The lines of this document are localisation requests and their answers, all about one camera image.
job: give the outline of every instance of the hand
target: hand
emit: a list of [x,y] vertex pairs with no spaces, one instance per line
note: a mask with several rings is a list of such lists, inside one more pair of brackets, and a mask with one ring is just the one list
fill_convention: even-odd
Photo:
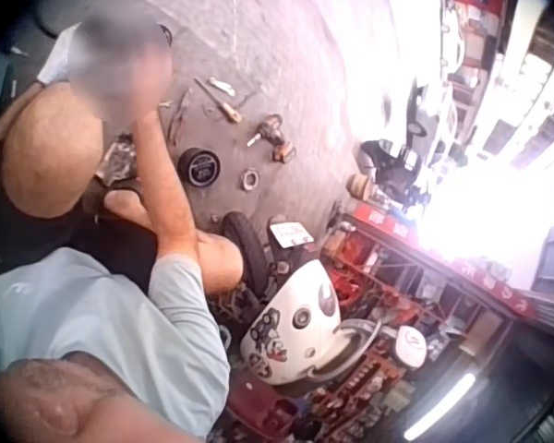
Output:
[[172,57],[169,48],[149,45],[132,61],[130,102],[136,118],[154,111],[170,85]]

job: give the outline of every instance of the fluorescent light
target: fluorescent light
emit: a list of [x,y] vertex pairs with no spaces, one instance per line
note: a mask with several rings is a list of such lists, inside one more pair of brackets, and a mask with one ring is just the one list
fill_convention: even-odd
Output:
[[437,423],[472,388],[475,381],[473,374],[466,374],[433,409],[404,433],[404,438],[412,441]]

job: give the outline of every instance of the foot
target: foot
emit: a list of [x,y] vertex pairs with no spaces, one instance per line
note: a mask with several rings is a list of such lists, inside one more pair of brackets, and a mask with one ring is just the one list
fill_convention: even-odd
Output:
[[109,191],[104,196],[103,205],[117,217],[152,231],[150,217],[137,192],[129,189]]

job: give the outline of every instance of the nut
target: nut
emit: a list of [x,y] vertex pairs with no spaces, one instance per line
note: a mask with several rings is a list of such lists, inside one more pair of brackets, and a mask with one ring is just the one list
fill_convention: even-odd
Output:
[[255,169],[248,169],[242,174],[242,188],[250,192],[257,188],[260,181],[260,175]]

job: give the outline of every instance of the cordless drill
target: cordless drill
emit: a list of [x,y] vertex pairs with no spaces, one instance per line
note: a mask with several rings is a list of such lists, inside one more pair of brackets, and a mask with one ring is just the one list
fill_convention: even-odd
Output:
[[254,145],[261,138],[264,138],[273,146],[272,158],[274,162],[287,163],[296,154],[294,145],[285,139],[283,132],[279,129],[283,122],[279,114],[269,115],[257,126],[257,134],[249,140],[248,147]]

